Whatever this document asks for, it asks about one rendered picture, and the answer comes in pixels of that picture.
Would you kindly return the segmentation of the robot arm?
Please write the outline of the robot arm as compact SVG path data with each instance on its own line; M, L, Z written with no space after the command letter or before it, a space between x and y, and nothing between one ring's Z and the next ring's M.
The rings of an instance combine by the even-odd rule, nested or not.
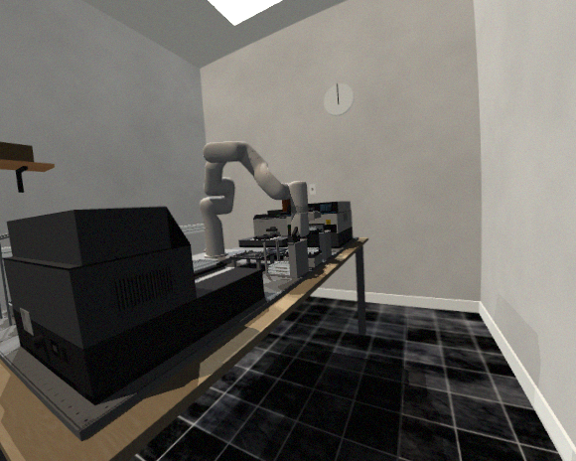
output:
M204 147L203 153L207 160L205 193L208 196L223 196L204 198L200 202L207 246L203 250L206 253L205 258L228 255L228 252L224 251L222 223L217 215L231 213L235 186L230 178L222 177L222 169L226 164L222 162L239 161L270 198L290 199L291 214L308 213L309 220L321 217L321 212L309 212L306 182L280 183L268 170L267 162L248 143L242 141L209 143Z

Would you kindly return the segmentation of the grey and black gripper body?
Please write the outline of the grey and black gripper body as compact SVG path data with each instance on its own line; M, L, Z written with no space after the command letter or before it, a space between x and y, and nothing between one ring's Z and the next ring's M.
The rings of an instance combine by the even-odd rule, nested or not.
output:
M291 214L291 235L295 227L298 228L296 235L300 237L309 234L309 220L308 213L293 213Z

